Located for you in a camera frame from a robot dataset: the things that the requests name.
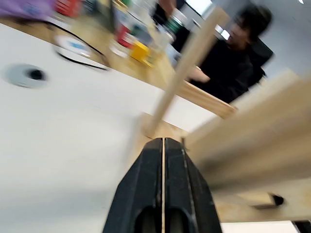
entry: wooden stick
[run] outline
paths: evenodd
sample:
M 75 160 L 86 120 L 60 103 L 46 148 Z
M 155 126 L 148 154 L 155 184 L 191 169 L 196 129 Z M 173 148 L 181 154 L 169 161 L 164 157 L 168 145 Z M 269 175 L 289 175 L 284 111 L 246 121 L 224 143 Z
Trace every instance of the wooden stick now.
M 193 66 L 202 60 L 204 55 L 212 48 L 215 42 L 215 26 L 217 24 L 222 25 L 227 21 L 228 15 L 221 8 L 216 7 L 212 9 L 211 14 L 204 22 L 198 35 L 192 36 L 190 42 L 186 44 L 183 56 L 177 65 L 175 76 L 157 106 L 153 114 L 154 117 L 144 129 L 146 136 L 152 137 L 154 135 L 159 122 L 169 108 L 178 89 L 183 84 L 183 80 L 187 77 Z

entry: yellow object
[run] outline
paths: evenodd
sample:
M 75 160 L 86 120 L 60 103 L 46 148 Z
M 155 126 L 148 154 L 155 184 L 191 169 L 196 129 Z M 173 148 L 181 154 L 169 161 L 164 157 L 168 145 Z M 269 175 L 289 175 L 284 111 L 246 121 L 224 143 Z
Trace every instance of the yellow object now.
M 139 41 L 136 41 L 132 48 L 131 57 L 133 57 L 134 59 L 140 62 L 143 62 L 148 52 L 149 52 L 149 49 L 147 46 L 143 45 Z

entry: white tabletop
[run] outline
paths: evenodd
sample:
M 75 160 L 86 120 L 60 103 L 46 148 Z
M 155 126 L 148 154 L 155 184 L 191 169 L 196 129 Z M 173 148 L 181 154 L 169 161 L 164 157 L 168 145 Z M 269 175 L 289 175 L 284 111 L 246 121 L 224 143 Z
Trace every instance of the white tabletop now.
M 137 118 L 163 91 L 2 24 L 0 34 L 0 232 L 101 233 Z M 46 86 L 8 83 L 14 63 L 42 68 Z M 191 131 L 214 116 L 176 97 L 165 120 Z

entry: black hair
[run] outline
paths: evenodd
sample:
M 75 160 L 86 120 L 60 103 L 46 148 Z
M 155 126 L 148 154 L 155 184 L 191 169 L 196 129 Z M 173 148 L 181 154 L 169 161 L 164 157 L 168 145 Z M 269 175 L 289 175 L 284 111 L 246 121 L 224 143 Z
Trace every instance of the black hair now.
M 258 36 L 267 29 L 272 18 L 268 8 L 250 4 L 238 14 L 237 23 L 241 28 L 248 29 L 250 39 L 256 41 Z

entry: hand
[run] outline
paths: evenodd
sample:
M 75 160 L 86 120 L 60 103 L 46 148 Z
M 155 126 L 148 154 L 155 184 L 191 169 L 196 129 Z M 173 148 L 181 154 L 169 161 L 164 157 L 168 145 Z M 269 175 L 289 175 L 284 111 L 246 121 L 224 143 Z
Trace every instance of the hand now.
M 201 83 L 207 83 L 210 78 L 202 72 L 199 67 L 195 67 L 192 69 L 191 73 L 186 78 L 186 81 L 194 80 Z
M 167 18 L 169 18 L 176 8 L 176 0 L 159 0 L 159 5 L 165 11 Z

